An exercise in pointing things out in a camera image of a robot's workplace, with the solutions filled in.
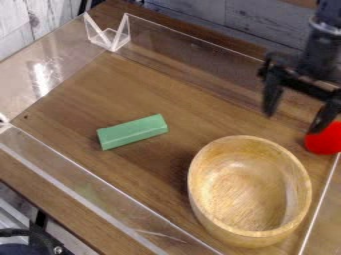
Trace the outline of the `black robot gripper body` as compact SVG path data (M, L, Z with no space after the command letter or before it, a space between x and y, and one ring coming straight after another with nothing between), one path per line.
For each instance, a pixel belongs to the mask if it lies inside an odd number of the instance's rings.
M297 58L282 53L269 53L258 69L257 76L261 78L265 87L265 78L267 74L276 75L281 79L282 89L289 88L317 100L330 100L341 97L341 87L328 89L320 86L320 83L337 82L334 78L325 80L310 75L304 75L296 70Z

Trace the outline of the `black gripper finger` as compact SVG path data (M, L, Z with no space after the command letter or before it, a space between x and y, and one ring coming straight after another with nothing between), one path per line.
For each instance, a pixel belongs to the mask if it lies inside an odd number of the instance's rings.
M276 75L267 74L265 78L262 110L269 117L276 113L282 92L281 79Z
M309 127L309 134L318 134L321 133L333 120L336 119L337 115L341 113L341 99L330 99L325 105L321 107L312 125Z

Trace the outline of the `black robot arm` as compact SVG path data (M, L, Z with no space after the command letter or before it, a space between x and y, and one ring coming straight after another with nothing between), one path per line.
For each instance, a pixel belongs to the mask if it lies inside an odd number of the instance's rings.
M285 88L320 100L324 105L309 134L324 132L341 114L341 0L317 0L309 20L312 31L300 56L269 52L258 77L263 82L262 111L271 117Z

